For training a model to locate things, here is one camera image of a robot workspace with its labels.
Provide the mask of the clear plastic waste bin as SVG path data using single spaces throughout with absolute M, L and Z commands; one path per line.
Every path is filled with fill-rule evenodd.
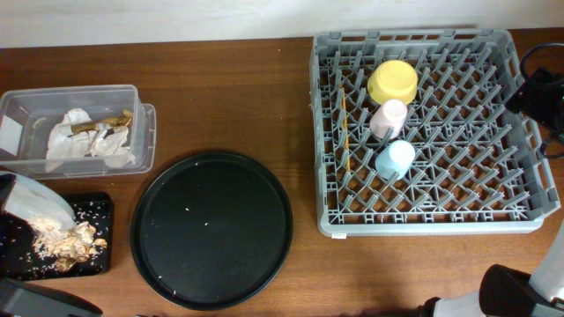
M 118 156 L 48 159 L 51 130 L 72 109 L 84 110 L 98 122 L 133 113 L 129 124 L 128 148 L 135 159 L 126 165 Z M 41 88 L 5 92 L 1 97 L 1 166 L 29 178 L 69 179 L 151 170 L 156 147 L 156 110 L 144 104 L 133 85 L 91 85 Z

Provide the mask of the grey dishwasher rack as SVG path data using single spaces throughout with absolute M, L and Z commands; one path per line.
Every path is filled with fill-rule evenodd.
M 369 122 L 367 81 L 389 60 L 418 74 L 399 138 L 415 148 L 402 178 L 383 179 L 390 145 Z M 317 225 L 331 238 L 527 233 L 560 207 L 541 136 L 506 102 L 521 85 L 511 34 L 500 29 L 319 33 L 310 56 Z M 351 172 L 341 109 L 345 88 Z

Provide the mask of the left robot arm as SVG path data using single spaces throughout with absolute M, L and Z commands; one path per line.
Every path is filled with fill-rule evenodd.
M 91 302 L 66 291 L 3 278 L 1 315 L 101 317 L 103 311 Z

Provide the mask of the wooden chopstick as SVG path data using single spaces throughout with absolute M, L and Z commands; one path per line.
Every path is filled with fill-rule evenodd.
M 350 148 L 349 148 L 349 137 L 348 137 L 348 114 L 346 111 L 346 93 L 345 93 L 345 88 L 341 85 L 340 86 L 340 91 L 343 93 L 342 99 L 341 99 L 341 109 L 344 111 L 344 119 L 343 119 L 343 123 L 342 123 L 342 128 L 345 132 L 345 142 L 344 142 L 344 148 L 345 148 L 345 152 L 346 152 L 346 162 L 345 162 L 345 167 L 346 167 L 346 171 L 348 173 L 351 172 L 351 162 L 350 162 Z

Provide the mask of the white napkin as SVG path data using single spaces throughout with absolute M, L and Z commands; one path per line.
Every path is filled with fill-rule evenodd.
M 71 133 L 71 125 L 85 122 L 94 121 L 82 108 L 74 108 L 52 128 L 48 138 L 46 172 L 58 168 L 64 159 L 103 157 L 105 164 L 112 168 L 125 167 L 135 161 L 130 147 L 125 145 L 130 133 L 129 126 L 90 130 L 76 135 Z

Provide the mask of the light blue cup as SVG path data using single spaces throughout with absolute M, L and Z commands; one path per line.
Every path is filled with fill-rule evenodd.
M 402 179 L 415 159 L 415 148 L 404 140 L 397 140 L 387 146 L 375 159 L 375 170 L 385 180 L 397 174 Z

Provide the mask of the food scraps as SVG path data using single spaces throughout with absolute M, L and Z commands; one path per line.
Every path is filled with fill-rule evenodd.
M 96 228 L 82 222 L 63 229 L 51 217 L 32 217 L 27 221 L 34 233 L 33 249 L 40 259 L 55 261 L 58 272 L 67 272 L 75 264 L 93 260 L 108 246 L 103 238 L 95 238 Z

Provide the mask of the black rectangular tray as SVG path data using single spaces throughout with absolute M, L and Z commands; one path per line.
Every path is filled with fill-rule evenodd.
M 56 259 L 38 254 L 33 245 L 32 228 L 10 214 L 1 216 L 1 276 L 33 281 L 75 276 L 95 276 L 109 270 L 111 262 L 114 204 L 106 193 L 64 195 L 71 206 L 76 222 L 88 222 L 95 227 L 95 239 L 104 239 L 105 247 L 97 247 L 90 259 L 74 264 L 68 271 L 56 268 Z

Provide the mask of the round black tray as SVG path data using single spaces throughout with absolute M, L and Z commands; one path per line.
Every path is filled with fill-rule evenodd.
M 252 158 L 205 152 L 178 161 L 141 195 L 131 219 L 137 270 L 189 309 L 235 306 L 279 272 L 293 237 L 282 184 Z

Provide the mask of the pink cup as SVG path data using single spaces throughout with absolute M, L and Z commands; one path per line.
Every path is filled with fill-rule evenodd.
M 371 131 L 381 139 L 384 139 L 388 130 L 391 130 L 390 139 L 396 138 L 406 120 L 408 114 L 407 105 L 401 100 L 385 101 L 372 116 L 369 126 Z

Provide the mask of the gold snack wrapper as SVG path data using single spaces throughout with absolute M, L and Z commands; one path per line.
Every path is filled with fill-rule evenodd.
M 129 110 L 124 110 L 121 116 L 108 117 L 96 122 L 85 122 L 74 124 L 70 126 L 70 131 L 73 135 L 90 131 L 90 130 L 104 130 L 114 129 L 117 127 L 127 127 L 133 120 L 134 114 Z

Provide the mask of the yellow bowl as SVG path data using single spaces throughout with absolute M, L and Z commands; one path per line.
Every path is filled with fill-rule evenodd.
M 379 65 L 367 81 L 367 92 L 378 104 L 400 100 L 409 104 L 415 100 L 418 74 L 407 62 L 389 60 Z

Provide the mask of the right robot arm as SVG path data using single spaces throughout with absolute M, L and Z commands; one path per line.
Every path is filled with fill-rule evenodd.
M 525 83 L 509 100 L 509 110 L 523 112 L 551 131 L 538 151 L 547 159 L 553 141 L 563 142 L 563 76 L 544 69 L 524 74 Z M 541 264 L 529 275 L 494 264 L 482 278 L 478 291 L 453 299 L 429 299 L 418 316 L 562 316 L 563 231 L 559 230 Z

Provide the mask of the grey plate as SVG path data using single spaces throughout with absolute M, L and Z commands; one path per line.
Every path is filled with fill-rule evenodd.
M 71 206 L 56 192 L 23 175 L 1 172 L 1 212 L 22 220 L 54 219 L 62 230 L 76 225 Z

